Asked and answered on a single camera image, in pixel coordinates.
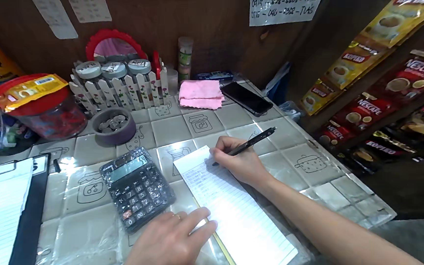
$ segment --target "handwritten phone number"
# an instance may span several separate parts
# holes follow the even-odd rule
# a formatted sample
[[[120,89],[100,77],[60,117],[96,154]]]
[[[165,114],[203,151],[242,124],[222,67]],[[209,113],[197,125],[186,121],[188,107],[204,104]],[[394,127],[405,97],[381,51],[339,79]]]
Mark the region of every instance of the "handwritten phone number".
[[[299,15],[306,15],[306,14],[312,14],[314,12],[314,5],[311,5],[309,7],[302,6],[300,10],[296,10],[295,7],[292,8],[284,8],[283,11],[278,11],[278,9],[270,9],[268,12],[262,12],[259,11],[252,11],[251,12],[251,18],[258,18],[260,15],[264,16],[276,16],[278,14],[283,15],[293,15],[293,14],[299,14]]]
[[[265,5],[274,5],[274,4],[290,4],[290,3],[297,3],[297,2],[309,2],[309,1],[316,1],[316,0],[271,0],[271,2],[267,1],[264,2]],[[251,1],[251,7],[256,6],[262,6],[263,0],[253,0]]]

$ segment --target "notepad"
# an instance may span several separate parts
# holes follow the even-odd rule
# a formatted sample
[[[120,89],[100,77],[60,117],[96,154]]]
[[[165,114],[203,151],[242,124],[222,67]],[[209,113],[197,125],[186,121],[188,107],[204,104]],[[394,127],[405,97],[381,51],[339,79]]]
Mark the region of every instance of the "notepad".
[[[209,147],[204,146],[174,165],[201,207],[217,220],[217,235],[237,265],[285,265],[297,249],[260,206],[222,166],[212,166]]]
[[[32,179],[32,158],[17,162],[13,167],[14,170],[0,174],[0,265],[8,264],[11,257]]]

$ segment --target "left hand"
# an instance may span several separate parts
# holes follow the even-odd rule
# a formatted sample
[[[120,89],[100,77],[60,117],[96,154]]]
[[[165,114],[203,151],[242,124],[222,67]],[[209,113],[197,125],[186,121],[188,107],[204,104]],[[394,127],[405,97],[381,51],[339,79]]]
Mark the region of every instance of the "left hand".
[[[135,242],[124,265],[193,264],[202,246],[217,229],[217,221],[210,221],[190,233],[209,215],[209,209],[202,207],[189,215],[167,212],[157,216]]]

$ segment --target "pink towel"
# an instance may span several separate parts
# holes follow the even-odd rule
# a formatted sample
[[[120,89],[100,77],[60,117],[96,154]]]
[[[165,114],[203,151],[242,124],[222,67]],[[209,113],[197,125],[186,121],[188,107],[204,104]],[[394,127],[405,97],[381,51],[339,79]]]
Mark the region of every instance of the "pink towel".
[[[216,80],[185,80],[181,83],[181,106],[218,109],[224,99]]]

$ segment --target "coin bowl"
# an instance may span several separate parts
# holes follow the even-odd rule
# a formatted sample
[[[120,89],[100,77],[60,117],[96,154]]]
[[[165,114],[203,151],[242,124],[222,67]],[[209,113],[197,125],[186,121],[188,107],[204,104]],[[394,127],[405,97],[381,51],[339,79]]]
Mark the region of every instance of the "coin bowl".
[[[108,119],[110,119],[112,116],[117,115],[124,115],[127,118],[127,124],[114,131],[114,132],[108,132],[108,133],[102,133],[99,131],[99,125]],[[94,130],[94,133],[97,135],[97,139],[104,144],[108,145],[119,145],[124,144],[135,135],[136,127],[135,127],[135,121],[132,118],[132,115],[130,115],[130,112],[127,111],[124,108],[121,107],[110,107],[103,111],[98,112],[93,118],[92,118],[91,126]]]

